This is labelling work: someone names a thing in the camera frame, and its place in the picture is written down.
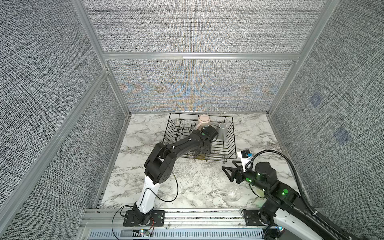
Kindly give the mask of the pink iridescent mug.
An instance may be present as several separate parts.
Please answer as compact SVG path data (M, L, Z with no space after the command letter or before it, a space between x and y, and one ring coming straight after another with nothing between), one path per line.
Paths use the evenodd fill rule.
M201 130L206 126L209 126L210 123L211 123L211 118L209 115L205 115L205 114L199 115L197 129Z

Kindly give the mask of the black wire dish rack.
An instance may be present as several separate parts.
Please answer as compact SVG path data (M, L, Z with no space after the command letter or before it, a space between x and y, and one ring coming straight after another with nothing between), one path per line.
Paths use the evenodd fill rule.
M189 136L198 124L198 114L191 113L170 113L166 131L163 137L163 144L171 144ZM217 139L212 143L211 154L207 155L206 161L217 161L226 163L237 159L237 148L235 138L234 119L230 116L211 115L211 125L217 127L219 123L228 125L227 140L223 142ZM185 154L184 158L196 159L192 152Z

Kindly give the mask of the clear glass cup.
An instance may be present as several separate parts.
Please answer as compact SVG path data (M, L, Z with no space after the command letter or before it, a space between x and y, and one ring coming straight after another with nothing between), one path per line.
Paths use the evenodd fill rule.
M226 197L229 202L237 202L241 195L241 190L238 187L230 187L226 191Z

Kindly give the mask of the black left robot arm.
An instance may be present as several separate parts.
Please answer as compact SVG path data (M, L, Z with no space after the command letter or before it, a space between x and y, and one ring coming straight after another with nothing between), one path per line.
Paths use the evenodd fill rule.
M217 140L218 132L213 126L203 127L175 143L158 143L145 162L145 182L139 199L132 209L139 225L146 225L154 209L155 198L162 183L172 174L178 158L191 152L194 156L210 155L212 143Z

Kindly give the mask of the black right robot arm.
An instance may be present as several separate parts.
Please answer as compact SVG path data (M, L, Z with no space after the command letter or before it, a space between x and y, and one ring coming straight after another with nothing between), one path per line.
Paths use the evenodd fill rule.
M268 162L260 162L255 170L244 171L238 161L232 167L222 167L230 182L246 182L264 193L266 202L260 207L257 220L269 228L282 227L303 240L357 240L317 210L305 203L304 197L281 182Z

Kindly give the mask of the grey ceramic mug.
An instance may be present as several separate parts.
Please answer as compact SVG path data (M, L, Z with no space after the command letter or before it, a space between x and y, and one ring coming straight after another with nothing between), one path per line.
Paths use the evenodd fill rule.
M227 140L228 125L226 123L219 123L217 127L218 139L225 142Z

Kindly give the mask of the amber glass cup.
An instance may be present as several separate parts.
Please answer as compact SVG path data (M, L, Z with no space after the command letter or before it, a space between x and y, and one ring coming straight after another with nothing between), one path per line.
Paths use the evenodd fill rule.
M207 157L206 154L199 154L199 155L196 156L196 159L198 159L198 160L204 160L204 159L206 159L206 157Z

